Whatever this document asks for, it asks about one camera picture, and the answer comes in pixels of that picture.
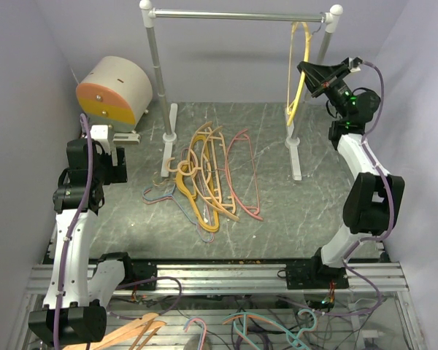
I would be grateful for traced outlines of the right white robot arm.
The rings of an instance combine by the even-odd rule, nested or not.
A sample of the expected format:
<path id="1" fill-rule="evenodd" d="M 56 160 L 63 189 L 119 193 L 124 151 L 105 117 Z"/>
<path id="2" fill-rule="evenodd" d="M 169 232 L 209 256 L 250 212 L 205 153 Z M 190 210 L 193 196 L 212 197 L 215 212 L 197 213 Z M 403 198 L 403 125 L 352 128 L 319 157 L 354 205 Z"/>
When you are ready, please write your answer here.
<path id="1" fill-rule="evenodd" d="M 325 95 L 339 118 L 332 122 L 328 139 L 353 176 L 353 185 L 342 209 L 342 226 L 311 259 L 307 280 L 324 288 L 344 273 L 345 263 L 360 245 L 382 241 L 394 229 L 404 194 L 405 181 L 391 174 L 377 159 L 367 136 L 377 126 L 385 92 L 367 87 L 351 90 L 345 77 L 360 66 L 374 67 L 360 58 L 325 66 L 300 62 L 297 69 L 316 98 Z"/>

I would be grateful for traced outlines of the pink plastic hanger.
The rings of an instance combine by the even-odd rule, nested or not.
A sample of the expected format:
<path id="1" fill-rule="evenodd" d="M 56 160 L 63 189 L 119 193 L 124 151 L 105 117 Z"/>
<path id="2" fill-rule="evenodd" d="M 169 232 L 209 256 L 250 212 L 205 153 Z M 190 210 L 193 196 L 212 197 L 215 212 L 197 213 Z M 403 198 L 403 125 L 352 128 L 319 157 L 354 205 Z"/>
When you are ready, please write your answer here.
<path id="1" fill-rule="evenodd" d="M 246 215 L 263 222 L 255 155 L 247 128 L 236 133 L 228 143 L 225 154 L 225 172 L 229 191 L 236 204 Z M 254 189 L 253 202 L 247 201 L 247 190 L 242 187 L 246 176 L 251 181 L 248 189 L 251 187 Z"/>

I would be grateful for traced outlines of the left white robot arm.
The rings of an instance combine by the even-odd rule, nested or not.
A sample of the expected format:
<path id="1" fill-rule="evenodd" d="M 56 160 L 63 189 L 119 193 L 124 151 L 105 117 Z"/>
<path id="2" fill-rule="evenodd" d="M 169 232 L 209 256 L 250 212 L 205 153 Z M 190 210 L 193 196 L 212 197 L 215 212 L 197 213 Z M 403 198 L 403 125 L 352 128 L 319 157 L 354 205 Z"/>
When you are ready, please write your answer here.
<path id="1" fill-rule="evenodd" d="M 125 252 L 103 254 L 94 271 L 88 269 L 104 186 L 128 179 L 124 148 L 110 150 L 97 140 L 75 139 L 66 145 L 66 156 L 68 166 L 53 193 L 57 236 L 52 275 L 42 309 L 28 318 L 30 330 L 54 349 L 101 341 L 112 293 L 134 282 Z"/>

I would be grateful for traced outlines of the yellow plastic hanger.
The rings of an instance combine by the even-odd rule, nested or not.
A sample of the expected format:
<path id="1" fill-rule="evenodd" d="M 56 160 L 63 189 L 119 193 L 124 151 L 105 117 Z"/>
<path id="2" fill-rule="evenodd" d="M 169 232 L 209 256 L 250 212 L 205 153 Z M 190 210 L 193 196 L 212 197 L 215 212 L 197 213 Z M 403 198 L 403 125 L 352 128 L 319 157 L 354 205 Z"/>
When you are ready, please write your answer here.
<path id="1" fill-rule="evenodd" d="M 302 72 L 300 74 L 295 97 L 293 100 L 291 100 L 291 78 L 292 78 L 293 46 L 294 46 L 295 33 L 298 27 L 302 26 L 302 28 L 304 29 L 304 36 L 305 36 L 303 61 L 305 63 L 308 63 L 311 53 L 312 37 L 315 33 L 317 33 L 320 30 L 323 23 L 324 20 L 321 21 L 320 27 L 313 32 L 310 31 L 307 22 L 292 22 L 291 24 L 291 40 L 290 40 L 289 54 L 288 54 L 288 80 L 287 80 L 286 104 L 285 104 L 285 121 L 287 127 L 291 126 L 296 116 L 296 112 L 299 109 L 299 105 L 301 104 L 301 95 L 304 90 L 304 83 L 306 82 L 306 78 L 307 78 L 307 75 L 305 73 Z"/>

